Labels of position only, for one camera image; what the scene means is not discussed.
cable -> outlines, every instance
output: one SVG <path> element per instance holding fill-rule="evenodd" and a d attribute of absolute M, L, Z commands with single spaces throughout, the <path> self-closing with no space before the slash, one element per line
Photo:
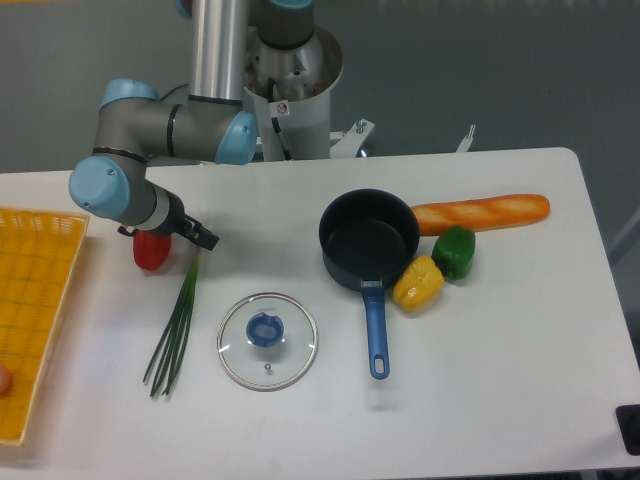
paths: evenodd
<path fill-rule="evenodd" d="M 269 83 L 267 85 L 267 101 L 271 104 L 276 102 L 275 96 L 273 94 L 273 90 L 276 86 L 276 81 L 273 78 L 269 77 L 268 82 Z M 291 157 L 291 152 L 289 152 L 289 147 L 287 146 L 287 142 L 285 141 L 284 136 L 282 135 L 282 129 L 280 128 L 280 122 L 278 121 L 277 116 L 271 117 L 271 124 L 273 125 L 273 131 L 276 132 L 276 135 L 278 136 L 278 140 L 280 141 L 280 147 L 282 148 L 284 159 L 293 160 L 293 158 Z"/>
<path fill-rule="evenodd" d="M 169 90 L 167 93 L 165 93 L 162 97 L 160 97 L 160 100 L 158 100 L 159 102 L 164 102 L 167 98 L 169 98 L 174 92 L 180 90 L 181 88 L 185 88 L 188 87 L 189 84 L 188 83 L 183 83 L 182 85 L 178 85 L 177 87 L 173 87 L 171 90 Z"/>

yellow bell pepper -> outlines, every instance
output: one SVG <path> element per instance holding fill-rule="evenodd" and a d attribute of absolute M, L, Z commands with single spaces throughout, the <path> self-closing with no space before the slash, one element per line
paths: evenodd
<path fill-rule="evenodd" d="M 430 257 L 422 255 L 411 262 L 396 283 L 393 301 L 405 312 L 415 312 L 429 303 L 443 284 L 440 269 Z"/>

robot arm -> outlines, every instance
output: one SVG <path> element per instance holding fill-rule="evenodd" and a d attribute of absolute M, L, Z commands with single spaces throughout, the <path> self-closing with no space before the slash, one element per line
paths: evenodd
<path fill-rule="evenodd" d="M 99 217 L 159 235 L 175 232 L 212 249 L 217 237 L 185 213 L 175 194 L 145 178 L 147 159 L 251 161 L 258 122 L 242 111 L 245 85 L 262 119 L 265 160 L 282 159 L 289 149 L 296 159 L 327 158 L 329 91 L 342 72 L 342 53 L 328 32 L 315 27 L 311 0 L 174 3 L 194 22 L 188 103 L 159 102 L 156 91 L 140 82 L 110 82 L 93 155 L 78 163 L 69 191 L 77 205 Z M 250 22 L 257 28 L 248 35 Z M 286 116 L 278 118 L 272 107 L 282 105 Z"/>
<path fill-rule="evenodd" d="M 93 155 L 69 179 L 75 203 L 96 216 L 212 249 L 217 237 L 185 214 L 173 193 L 146 180 L 150 155 L 246 164 L 258 135 L 242 111 L 248 25 L 245 0 L 195 0 L 187 105 L 158 102 L 148 85 L 114 80 L 100 108 Z"/>

pot lid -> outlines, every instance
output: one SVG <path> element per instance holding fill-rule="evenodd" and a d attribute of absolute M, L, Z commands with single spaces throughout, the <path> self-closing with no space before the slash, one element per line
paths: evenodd
<path fill-rule="evenodd" d="M 218 330 L 218 357 L 243 387 L 273 391 L 302 377 L 318 350 L 311 313 L 281 293 L 259 293 L 236 303 Z"/>

saucepan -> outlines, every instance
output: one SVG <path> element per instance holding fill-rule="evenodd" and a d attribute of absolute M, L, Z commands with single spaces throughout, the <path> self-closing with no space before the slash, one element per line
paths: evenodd
<path fill-rule="evenodd" d="M 362 294 L 367 320 L 369 370 L 389 376 L 385 289 L 413 259 L 420 230 L 411 208 L 395 195 L 354 190 L 335 199 L 320 220 L 320 245 L 331 277 Z"/>

